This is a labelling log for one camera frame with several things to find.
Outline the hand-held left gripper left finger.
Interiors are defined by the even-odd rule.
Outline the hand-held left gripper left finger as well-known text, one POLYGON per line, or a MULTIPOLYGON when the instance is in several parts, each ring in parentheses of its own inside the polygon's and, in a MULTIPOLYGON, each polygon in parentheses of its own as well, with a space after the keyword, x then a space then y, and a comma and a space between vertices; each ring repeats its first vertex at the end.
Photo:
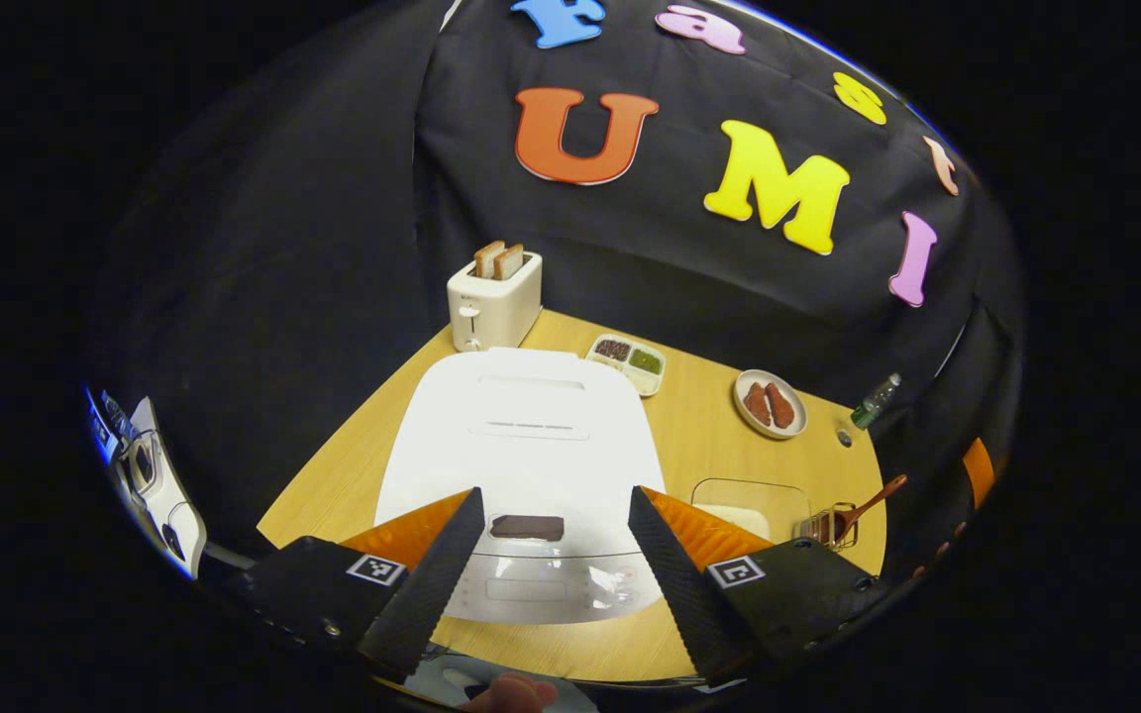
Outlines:
POLYGON ((304 536, 234 577, 242 608, 286 641, 361 661, 400 684, 416 671, 485 525, 474 487, 335 543, 304 536))

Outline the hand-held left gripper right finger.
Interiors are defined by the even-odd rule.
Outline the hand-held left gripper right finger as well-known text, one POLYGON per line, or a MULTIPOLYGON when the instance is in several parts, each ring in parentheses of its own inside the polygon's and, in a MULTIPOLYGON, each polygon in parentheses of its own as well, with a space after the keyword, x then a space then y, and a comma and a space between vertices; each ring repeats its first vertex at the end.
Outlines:
POLYGON ((843 645, 890 591, 815 538, 774 545, 644 486, 628 527, 707 684, 788 676, 843 645))

